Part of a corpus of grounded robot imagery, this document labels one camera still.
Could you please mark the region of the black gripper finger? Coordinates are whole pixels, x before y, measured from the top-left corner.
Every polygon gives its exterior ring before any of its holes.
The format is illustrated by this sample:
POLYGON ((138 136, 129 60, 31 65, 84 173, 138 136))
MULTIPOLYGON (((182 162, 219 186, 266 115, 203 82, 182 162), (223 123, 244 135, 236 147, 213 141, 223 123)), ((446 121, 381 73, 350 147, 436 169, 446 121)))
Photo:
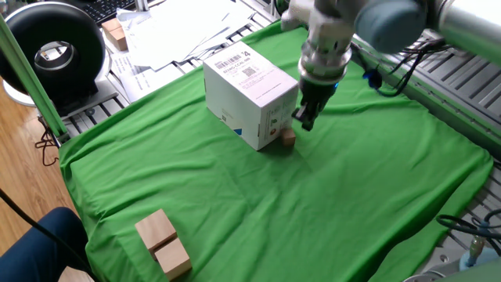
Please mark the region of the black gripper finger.
POLYGON ((294 110, 292 117, 298 121, 310 121, 312 119, 310 103, 301 104, 294 110))
POLYGON ((302 128, 308 132, 313 129, 316 118, 325 108, 324 102, 308 102, 301 107, 303 113, 302 117, 302 128))

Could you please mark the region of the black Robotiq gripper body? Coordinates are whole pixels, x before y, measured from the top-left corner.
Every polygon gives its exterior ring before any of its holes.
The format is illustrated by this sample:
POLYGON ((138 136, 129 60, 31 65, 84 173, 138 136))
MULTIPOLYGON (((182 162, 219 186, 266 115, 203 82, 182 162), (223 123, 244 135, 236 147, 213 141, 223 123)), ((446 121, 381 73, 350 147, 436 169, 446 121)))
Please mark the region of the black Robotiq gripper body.
POLYGON ((299 81, 299 89, 302 93, 301 105, 305 103, 319 103, 326 105, 329 99, 337 91, 337 83, 330 85, 318 85, 305 78, 299 81))

